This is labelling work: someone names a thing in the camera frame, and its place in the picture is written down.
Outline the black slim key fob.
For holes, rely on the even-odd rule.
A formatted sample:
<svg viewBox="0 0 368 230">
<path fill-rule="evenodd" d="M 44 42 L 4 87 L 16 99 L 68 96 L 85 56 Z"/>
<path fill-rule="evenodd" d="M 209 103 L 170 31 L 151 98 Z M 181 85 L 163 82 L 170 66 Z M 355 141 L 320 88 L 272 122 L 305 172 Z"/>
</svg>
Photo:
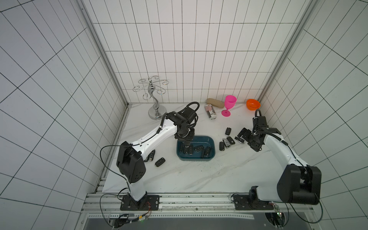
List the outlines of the black slim key fob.
<svg viewBox="0 0 368 230">
<path fill-rule="evenodd" d="M 229 136 L 231 134 L 232 129 L 230 127 L 226 128 L 225 135 Z"/>
</svg>

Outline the silver Mercedes key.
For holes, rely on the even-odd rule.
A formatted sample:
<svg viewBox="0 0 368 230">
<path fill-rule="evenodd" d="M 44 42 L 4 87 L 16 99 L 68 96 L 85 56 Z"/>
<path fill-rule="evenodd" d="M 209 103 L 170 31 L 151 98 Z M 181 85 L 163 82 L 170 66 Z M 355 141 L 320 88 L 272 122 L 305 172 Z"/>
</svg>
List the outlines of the silver Mercedes key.
<svg viewBox="0 0 368 230">
<path fill-rule="evenodd" d="M 228 136 L 228 137 L 227 137 L 227 140 L 228 140 L 228 142 L 229 142 L 231 145 L 234 145 L 234 144 L 235 144 L 235 141 L 233 140 L 233 138 L 232 138 L 232 137 Z"/>
</svg>

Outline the silver BMW smart key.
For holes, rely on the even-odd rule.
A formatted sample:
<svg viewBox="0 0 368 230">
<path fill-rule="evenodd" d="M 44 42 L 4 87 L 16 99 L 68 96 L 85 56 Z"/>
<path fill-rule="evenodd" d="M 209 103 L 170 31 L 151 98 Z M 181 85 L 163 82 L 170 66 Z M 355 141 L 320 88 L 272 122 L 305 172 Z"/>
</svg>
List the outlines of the silver BMW smart key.
<svg viewBox="0 0 368 230">
<path fill-rule="evenodd" d="M 222 139 L 226 148 L 231 147 L 231 143 L 227 139 Z"/>
</svg>

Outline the black silver flip key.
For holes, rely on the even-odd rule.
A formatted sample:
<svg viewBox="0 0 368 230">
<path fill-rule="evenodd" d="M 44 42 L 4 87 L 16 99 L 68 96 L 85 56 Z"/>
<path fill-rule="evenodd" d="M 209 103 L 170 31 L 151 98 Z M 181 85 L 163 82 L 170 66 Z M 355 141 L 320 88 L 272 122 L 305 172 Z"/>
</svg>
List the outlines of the black silver flip key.
<svg viewBox="0 0 368 230">
<path fill-rule="evenodd" d="M 150 154 L 149 154 L 149 161 L 152 162 L 155 156 L 155 150 L 153 150 Z"/>
</svg>

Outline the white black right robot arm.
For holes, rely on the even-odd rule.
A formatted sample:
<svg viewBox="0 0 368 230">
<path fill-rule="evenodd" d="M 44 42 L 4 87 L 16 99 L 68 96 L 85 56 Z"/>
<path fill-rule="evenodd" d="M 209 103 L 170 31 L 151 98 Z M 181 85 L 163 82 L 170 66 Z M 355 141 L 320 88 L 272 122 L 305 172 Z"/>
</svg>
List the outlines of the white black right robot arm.
<svg viewBox="0 0 368 230">
<path fill-rule="evenodd" d="M 249 190 L 249 201 L 276 201 L 290 204 L 317 205 L 320 202 L 322 172 L 299 157 L 277 128 L 269 127 L 265 116 L 253 118 L 253 128 L 243 128 L 237 140 L 254 151 L 267 147 L 283 170 L 276 182 L 259 184 Z"/>
</svg>

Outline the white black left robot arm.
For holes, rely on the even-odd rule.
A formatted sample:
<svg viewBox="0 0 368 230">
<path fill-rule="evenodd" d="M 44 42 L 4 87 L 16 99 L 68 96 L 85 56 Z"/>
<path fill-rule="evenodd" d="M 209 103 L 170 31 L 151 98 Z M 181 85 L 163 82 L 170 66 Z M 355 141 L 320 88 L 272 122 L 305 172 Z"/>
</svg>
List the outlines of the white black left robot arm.
<svg viewBox="0 0 368 230">
<path fill-rule="evenodd" d="M 191 102 L 179 112 L 164 113 L 159 126 L 146 136 L 133 143 L 125 141 L 119 146 L 117 167 L 127 179 L 129 195 L 134 201 L 140 202 L 147 193 L 142 181 L 146 172 L 144 160 L 171 136 L 183 142 L 185 148 L 189 148 L 195 136 L 198 121 L 196 112 L 199 107 L 198 102 Z"/>
</svg>

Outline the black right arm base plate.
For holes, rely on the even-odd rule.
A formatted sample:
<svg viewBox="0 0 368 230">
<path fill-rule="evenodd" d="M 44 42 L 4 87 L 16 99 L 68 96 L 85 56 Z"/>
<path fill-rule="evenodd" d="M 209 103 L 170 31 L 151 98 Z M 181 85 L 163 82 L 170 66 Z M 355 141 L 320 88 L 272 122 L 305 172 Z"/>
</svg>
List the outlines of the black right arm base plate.
<svg viewBox="0 0 368 230">
<path fill-rule="evenodd" d="M 251 200 L 248 195 L 232 194 L 230 200 L 234 203 L 235 210 L 273 210 L 270 202 L 261 201 L 258 198 Z"/>
</svg>

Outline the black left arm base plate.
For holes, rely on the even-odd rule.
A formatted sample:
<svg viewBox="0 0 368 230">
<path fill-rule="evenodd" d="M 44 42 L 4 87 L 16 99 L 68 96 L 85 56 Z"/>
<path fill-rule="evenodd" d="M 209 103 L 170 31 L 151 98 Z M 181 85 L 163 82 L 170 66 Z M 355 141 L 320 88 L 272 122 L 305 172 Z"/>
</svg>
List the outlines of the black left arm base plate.
<svg viewBox="0 0 368 230">
<path fill-rule="evenodd" d="M 121 211 L 156 211 L 159 209 L 160 196 L 146 194 L 141 200 L 136 201 L 131 195 L 124 195 L 120 206 Z"/>
</svg>

